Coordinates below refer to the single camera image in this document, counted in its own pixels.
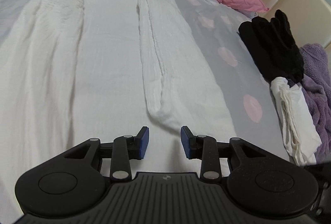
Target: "metal pin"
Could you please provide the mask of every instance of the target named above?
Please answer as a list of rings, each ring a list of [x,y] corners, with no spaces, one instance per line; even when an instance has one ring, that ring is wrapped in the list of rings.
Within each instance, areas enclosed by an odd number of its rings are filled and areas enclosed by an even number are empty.
[[[129,176],[128,172],[126,171],[116,171],[113,172],[113,177],[116,179],[125,179]]]
[[[219,173],[215,172],[215,171],[207,171],[207,172],[204,172],[203,176],[206,179],[217,179],[217,178],[219,178]]]
[[[319,208],[316,211],[316,215],[319,216],[322,212],[323,212],[323,209],[322,208]]]

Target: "folded towel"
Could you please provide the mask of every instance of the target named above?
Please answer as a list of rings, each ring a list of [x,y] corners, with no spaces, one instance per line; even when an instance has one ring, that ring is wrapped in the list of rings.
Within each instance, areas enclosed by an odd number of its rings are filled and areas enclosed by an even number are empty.
[[[83,18],[84,0],[30,0],[0,48],[0,177],[14,205],[19,176],[70,139]]]
[[[282,124],[283,143],[297,165],[315,164],[314,152],[321,145],[301,87],[289,87],[287,80],[277,77],[271,82],[277,112]]]
[[[213,73],[174,0],[138,0],[147,109],[161,124],[218,141],[236,136]]]
[[[312,120],[322,145],[315,154],[321,162],[329,156],[331,148],[331,84],[328,58],[319,44],[307,44],[300,48],[305,76],[301,82]]]

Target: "purple fleece fabric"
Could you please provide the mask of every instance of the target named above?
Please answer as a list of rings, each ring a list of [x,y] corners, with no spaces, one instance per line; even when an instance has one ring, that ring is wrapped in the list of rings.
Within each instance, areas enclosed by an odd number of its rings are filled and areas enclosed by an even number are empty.
[[[315,153],[316,162],[323,161],[331,149],[331,84],[328,58],[319,44],[306,44],[300,48],[303,57],[302,92],[322,145]]]

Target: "bedsheet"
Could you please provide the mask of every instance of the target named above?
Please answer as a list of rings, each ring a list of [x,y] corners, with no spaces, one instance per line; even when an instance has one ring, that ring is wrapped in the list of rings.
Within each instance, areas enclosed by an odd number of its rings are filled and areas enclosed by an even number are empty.
[[[28,1],[0,0],[0,44]],[[175,1],[222,89],[236,134],[289,160],[282,143],[279,120],[269,85],[260,75],[237,33],[239,25],[249,19],[216,0]],[[86,73],[84,70],[92,70],[100,60],[107,62],[107,54],[95,49],[94,44],[84,49],[84,53],[82,48],[78,51],[77,67],[83,66],[77,74],[80,77],[76,77],[74,133],[67,146],[73,146],[90,137],[99,137],[102,142],[109,142],[120,135],[135,134],[141,126],[131,126],[130,119],[126,118],[125,114],[98,114],[101,107],[103,111],[105,107],[109,107],[111,111],[111,98],[107,92],[97,91],[100,85],[96,83],[101,83],[102,80],[93,80],[93,73]],[[107,65],[98,67],[100,72],[107,72]],[[94,87],[89,91],[84,87],[88,82],[94,83]],[[0,111],[5,112],[1,103]],[[112,130],[112,120],[122,121],[123,129]],[[133,174],[135,171],[199,172],[200,161],[185,159],[177,133],[161,128],[152,119],[149,127],[151,138],[145,160],[131,162]],[[107,165],[109,162],[105,161],[102,168],[104,174],[107,174]],[[0,194],[4,200],[0,202],[0,222],[6,224],[13,222],[20,212],[15,205],[6,202],[9,194],[4,193],[1,185],[0,182]],[[6,219],[1,218],[3,212],[6,212]]]

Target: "ribbed black surface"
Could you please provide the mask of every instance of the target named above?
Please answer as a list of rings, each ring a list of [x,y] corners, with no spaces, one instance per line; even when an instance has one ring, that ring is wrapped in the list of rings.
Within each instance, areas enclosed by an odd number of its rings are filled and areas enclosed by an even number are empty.
[[[139,173],[114,184],[93,209],[67,219],[24,216],[19,224],[313,224],[307,216],[261,219],[238,209],[221,186],[198,180],[195,173]]]

